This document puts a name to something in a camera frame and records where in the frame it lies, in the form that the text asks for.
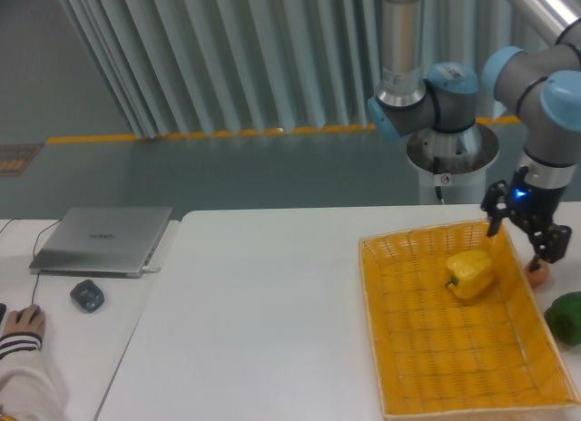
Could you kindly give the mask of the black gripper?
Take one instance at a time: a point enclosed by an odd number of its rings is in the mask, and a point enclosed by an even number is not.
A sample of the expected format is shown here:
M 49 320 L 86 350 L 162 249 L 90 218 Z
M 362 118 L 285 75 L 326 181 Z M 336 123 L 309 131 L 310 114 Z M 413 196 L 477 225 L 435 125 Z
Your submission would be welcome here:
M 510 220 L 528 234 L 535 255 L 529 264 L 531 271 L 540 269 L 541 262 L 553 264 L 566 255 L 572 229 L 553 223 L 553 215 L 565 192 L 565 187 L 546 189 L 533 185 L 526 179 L 527 166 L 520 167 L 513 175 L 507 194 L 504 180 L 490 184 L 480 203 L 487 214 L 487 236 L 497 235 L 502 220 L 507 216 L 506 207 L 500 207 L 507 195 Z

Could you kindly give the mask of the person's hand on mouse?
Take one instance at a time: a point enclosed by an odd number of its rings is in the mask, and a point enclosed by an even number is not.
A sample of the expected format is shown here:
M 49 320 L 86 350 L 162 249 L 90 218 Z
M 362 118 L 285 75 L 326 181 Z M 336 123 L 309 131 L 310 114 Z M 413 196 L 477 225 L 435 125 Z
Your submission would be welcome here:
M 45 313 L 38 305 L 33 304 L 21 310 L 13 310 L 6 315 L 2 336 L 32 334 L 43 339 L 45 322 Z

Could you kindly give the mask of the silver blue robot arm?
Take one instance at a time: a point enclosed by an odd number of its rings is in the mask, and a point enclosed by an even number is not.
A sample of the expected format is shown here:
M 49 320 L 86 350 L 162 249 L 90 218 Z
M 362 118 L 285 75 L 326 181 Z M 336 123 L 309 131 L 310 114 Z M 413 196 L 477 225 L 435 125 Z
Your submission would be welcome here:
M 527 128 L 511 181 L 490 185 L 481 203 L 490 235 L 511 220 L 528 236 L 530 269 L 566 254 L 571 229 L 553 216 L 580 160 L 580 4 L 578 0 L 508 0 L 547 43 L 537 54 L 506 47 L 492 54 L 481 74 L 456 63 L 419 67 L 424 0 L 380 0 L 379 84 L 369 98 L 378 132 L 398 139 L 418 131 L 441 144 L 467 137 L 477 159 L 485 149 L 475 127 L 476 94 L 484 84 Z

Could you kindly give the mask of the white sleeved forearm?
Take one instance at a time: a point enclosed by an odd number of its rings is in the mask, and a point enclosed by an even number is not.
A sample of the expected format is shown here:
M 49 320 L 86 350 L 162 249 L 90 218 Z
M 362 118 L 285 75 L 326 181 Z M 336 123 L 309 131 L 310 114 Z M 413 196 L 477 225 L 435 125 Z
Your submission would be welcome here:
M 1 337 L 2 420 L 65 420 L 42 343 L 40 336 L 30 332 Z

